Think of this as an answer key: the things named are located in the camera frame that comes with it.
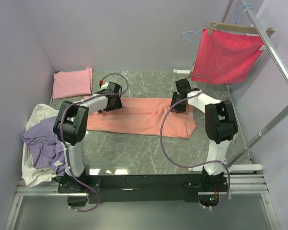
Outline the salmon orange t shirt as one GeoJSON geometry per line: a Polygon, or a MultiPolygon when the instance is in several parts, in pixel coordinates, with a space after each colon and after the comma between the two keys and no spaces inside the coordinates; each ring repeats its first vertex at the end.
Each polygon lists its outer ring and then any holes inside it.
{"type": "MultiPolygon", "coordinates": [[[[87,130],[159,136],[161,123],[171,105],[170,98],[122,98],[118,110],[89,115],[87,130]]],[[[196,129],[193,106],[184,113],[170,112],[162,136],[189,139],[196,129]]]]}

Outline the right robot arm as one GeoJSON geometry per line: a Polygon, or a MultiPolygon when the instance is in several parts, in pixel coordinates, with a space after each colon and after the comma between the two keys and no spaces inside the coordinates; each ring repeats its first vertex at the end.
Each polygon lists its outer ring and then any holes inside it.
{"type": "Polygon", "coordinates": [[[187,106],[199,109],[205,115],[205,132],[209,138],[209,150],[204,170],[207,176],[201,179],[201,186],[206,191],[212,191],[218,185],[216,175],[223,172],[226,152],[230,142],[238,132],[238,124],[231,101],[214,99],[197,88],[191,88],[187,79],[175,82],[171,111],[183,113],[187,106]]]}

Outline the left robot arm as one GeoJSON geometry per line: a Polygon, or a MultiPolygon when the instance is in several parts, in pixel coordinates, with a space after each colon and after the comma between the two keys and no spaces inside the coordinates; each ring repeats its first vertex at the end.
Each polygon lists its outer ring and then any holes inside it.
{"type": "Polygon", "coordinates": [[[86,135],[88,116],[122,108],[122,87],[119,84],[101,83],[100,89],[93,96],[78,102],[63,101],[53,127],[64,147],[65,173],[74,176],[69,187],[77,193],[86,188],[86,180],[81,177],[85,169],[80,142],[86,135]]]}

